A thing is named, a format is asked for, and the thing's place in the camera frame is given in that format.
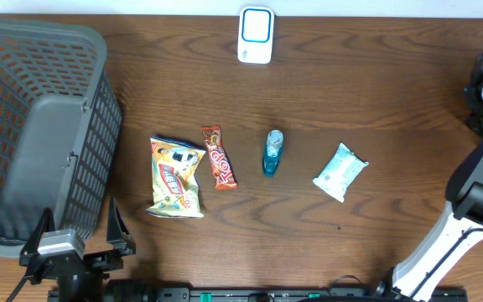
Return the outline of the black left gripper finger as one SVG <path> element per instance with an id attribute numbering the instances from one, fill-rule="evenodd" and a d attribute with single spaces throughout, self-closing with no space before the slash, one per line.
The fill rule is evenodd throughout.
<path id="1" fill-rule="evenodd" d="M 39 223 L 33 230 L 28 241 L 26 241 L 26 243 L 24 244 L 23 249 L 20 252 L 20 255 L 28 256 L 28 255 L 37 253 L 39 243 L 43 234 L 46 232 L 53 232 L 54 230 L 55 230 L 55 220 L 53 217 L 53 212 L 50 208 L 45 208 L 39 219 Z"/>
<path id="2" fill-rule="evenodd" d="M 113 247 L 135 247 L 135 241 L 123 222 L 114 197 L 109 202 L 106 240 Z"/>

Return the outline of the yellow snack bag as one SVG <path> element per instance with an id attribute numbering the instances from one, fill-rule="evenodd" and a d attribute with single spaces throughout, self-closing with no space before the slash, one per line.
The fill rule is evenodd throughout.
<path id="1" fill-rule="evenodd" d="M 150 144 L 153 204 L 146 212 L 165 218 L 203 218 L 195 171 L 205 150 L 157 136 L 150 138 Z"/>

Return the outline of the red chocolate bar wrapper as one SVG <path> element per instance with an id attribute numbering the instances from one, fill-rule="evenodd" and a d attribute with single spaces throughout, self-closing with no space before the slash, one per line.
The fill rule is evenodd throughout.
<path id="1" fill-rule="evenodd" d="M 215 188 L 217 190 L 235 189 L 238 184 L 226 151 L 223 148 L 221 126 L 203 126 L 201 132 L 209 154 L 211 171 L 216 183 Z"/>

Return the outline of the teal mouthwash bottle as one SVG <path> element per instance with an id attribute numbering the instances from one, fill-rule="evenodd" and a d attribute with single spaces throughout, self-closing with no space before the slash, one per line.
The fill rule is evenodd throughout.
<path id="1" fill-rule="evenodd" d="M 283 141 L 283 133 L 277 129 L 267 135 L 262 158 L 262 171 L 267 177 L 273 177 L 278 169 L 283 152 Z"/>

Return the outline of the white teal wipes pack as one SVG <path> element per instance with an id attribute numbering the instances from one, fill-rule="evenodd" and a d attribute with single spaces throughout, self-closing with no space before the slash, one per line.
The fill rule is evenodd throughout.
<path id="1" fill-rule="evenodd" d="M 340 143 L 333 158 L 319 176 L 313 179 L 313 183 L 327 195 L 343 203 L 348 187 L 368 165 L 367 161 L 363 161 Z"/>

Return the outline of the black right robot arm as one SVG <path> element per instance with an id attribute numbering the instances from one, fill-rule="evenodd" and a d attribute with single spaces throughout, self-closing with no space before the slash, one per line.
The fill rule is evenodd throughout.
<path id="1" fill-rule="evenodd" d="M 373 296 L 380 301 L 467 299 L 463 289 L 439 289 L 438 285 L 474 245 L 483 241 L 483 52 L 475 61 L 465 98 L 470 109 L 465 123 L 482 139 L 450 177 L 444 210 L 434 227 L 378 284 Z"/>

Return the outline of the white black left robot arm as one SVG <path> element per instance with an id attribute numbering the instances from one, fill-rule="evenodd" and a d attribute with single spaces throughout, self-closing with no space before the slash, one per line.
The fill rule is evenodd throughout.
<path id="1" fill-rule="evenodd" d="M 113 198 L 106 241 L 112 249 L 86 254 L 77 230 L 57 230 L 52 210 L 44 209 L 19 254 L 24 276 L 7 300 L 14 300 L 26 283 L 37 285 L 50 279 L 57 286 L 49 292 L 49 301 L 155 301 L 157 291 L 143 281 L 110 279 L 110 272 L 122 269 L 123 259 L 137 251 Z"/>

